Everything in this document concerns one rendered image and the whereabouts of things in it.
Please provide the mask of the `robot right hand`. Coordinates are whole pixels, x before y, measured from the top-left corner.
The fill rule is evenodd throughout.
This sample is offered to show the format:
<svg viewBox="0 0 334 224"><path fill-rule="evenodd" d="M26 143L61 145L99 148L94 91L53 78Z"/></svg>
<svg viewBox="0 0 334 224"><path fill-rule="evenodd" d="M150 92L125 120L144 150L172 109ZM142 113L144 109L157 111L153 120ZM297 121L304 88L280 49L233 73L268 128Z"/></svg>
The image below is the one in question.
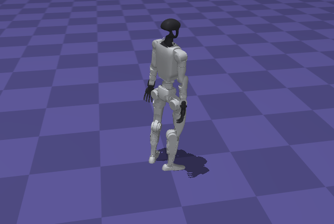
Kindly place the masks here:
<svg viewBox="0 0 334 224"><path fill-rule="evenodd" d="M184 115L185 115L185 111L186 111L186 107L187 107L186 102L182 101L180 107L181 107L181 112L180 112L181 117L177 120L177 123L181 123L184 119Z"/></svg>

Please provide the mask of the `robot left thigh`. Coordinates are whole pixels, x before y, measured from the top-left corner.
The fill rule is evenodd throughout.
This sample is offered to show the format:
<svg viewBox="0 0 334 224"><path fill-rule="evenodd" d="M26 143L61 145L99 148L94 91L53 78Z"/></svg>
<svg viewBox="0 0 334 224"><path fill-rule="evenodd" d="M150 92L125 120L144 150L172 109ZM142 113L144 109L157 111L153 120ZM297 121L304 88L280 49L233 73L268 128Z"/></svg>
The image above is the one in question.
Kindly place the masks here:
<svg viewBox="0 0 334 224"><path fill-rule="evenodd" d="M151 91L151 96L153 98L153 132L159 132L161 131L162 128L162 114L163 114L163 109L164 106L166 104L166 102L162 101L159 97L158 97L158 88L154 89Z"/></svg>

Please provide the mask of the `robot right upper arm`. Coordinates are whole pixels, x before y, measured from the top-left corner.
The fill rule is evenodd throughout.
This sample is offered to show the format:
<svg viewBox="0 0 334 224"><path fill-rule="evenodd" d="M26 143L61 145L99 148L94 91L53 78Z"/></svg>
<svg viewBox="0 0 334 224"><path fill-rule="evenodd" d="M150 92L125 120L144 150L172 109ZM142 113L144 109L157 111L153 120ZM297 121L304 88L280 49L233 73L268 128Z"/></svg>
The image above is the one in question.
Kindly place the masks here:
<svg viewBox="0 0 334 224"><path fill-rule="evenodd" d="M177 62L177 81L180 84L183 84L183 79L186 73L187 54L181 49L176 49L174 50L174 58Z"/></svg>

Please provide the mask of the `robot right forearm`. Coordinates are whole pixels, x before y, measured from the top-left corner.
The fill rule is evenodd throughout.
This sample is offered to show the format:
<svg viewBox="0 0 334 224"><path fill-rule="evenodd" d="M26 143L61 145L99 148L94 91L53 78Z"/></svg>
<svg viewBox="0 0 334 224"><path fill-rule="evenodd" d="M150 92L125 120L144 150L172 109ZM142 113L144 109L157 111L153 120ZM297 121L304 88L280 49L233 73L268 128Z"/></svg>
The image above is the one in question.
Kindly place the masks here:
<svg viewBox="0 0 334 224"><path fill-rule="evenodd" d="M183 84L180 84L178 86L180 105L181 105L182 101L185 101L186 105L187 105L187 100L186 100L186 98L187 98L187 85L188 85L188 77L185 76L184 79L183 79Z"/></svg>

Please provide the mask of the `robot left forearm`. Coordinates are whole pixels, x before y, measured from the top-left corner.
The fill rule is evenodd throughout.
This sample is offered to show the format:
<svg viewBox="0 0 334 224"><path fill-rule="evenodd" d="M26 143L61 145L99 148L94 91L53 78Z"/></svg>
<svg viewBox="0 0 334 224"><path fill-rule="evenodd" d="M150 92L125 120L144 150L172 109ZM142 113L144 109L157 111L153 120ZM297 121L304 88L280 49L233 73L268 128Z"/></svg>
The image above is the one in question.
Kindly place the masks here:
<svg viewBox="0 0 334 224"><path fill-rule="evenodd" d="M150 65L149 85L154 85L157 76L157 69Z"/></svg>

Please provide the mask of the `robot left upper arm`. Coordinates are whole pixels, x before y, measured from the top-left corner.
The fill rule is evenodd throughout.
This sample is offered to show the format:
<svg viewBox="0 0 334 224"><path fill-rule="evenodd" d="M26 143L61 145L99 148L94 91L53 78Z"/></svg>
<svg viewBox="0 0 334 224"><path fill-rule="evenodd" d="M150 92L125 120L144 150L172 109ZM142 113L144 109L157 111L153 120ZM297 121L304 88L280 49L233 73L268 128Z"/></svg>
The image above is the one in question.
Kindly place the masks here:
<svg viewBox="0 0 334 224"><path fill-rule="evenodd" d="M152 42L152 60L151 60L151 65L154 67L154 68L157 68L156 67L156 45L157 43L162 40L162 39L157 39L157 40L154 40Z"/></svg>

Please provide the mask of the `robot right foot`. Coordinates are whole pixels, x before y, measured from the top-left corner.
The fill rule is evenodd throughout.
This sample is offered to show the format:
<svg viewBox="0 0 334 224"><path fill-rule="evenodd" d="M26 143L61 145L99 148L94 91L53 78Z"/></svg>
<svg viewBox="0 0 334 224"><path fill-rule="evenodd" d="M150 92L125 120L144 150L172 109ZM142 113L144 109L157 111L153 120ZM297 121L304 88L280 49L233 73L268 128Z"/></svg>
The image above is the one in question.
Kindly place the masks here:
<svg viewBox="0 0 334 224"><path fill-rule="evenodd" d="M170 171L170 170L183 170L185 169L185 166L184 165L179 165L179 164L175 164L173 163L173 167L168 167L168 164L164 164L163 167L162 167L162 170L163 171Z"/></svg>

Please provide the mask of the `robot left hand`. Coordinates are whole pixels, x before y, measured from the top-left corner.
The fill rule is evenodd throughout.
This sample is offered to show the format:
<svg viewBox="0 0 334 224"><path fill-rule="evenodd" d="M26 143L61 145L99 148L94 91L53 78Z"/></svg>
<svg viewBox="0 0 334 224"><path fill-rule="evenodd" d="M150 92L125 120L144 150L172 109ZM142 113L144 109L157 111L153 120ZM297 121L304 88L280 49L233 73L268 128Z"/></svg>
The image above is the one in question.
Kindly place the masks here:
<svg viewBox="0 0 334 224"><path fill-rule="evenodd" d="M154 82L154 85L155 85L155 82ZM144 95L144 100L145 100L145 96L147 94L147 96L146 96L146 102L147 102L147 99L148 99L148 95L149 95L148 102L150 102L150 95L151 95L151 91L154 90L154 85L153 86L149 85L149 80L148 80L148 85L147 85L148 87L147 87L147 89L145 91L145 95ZM151 102L152 102L152 97L151 97Z"/></svg>

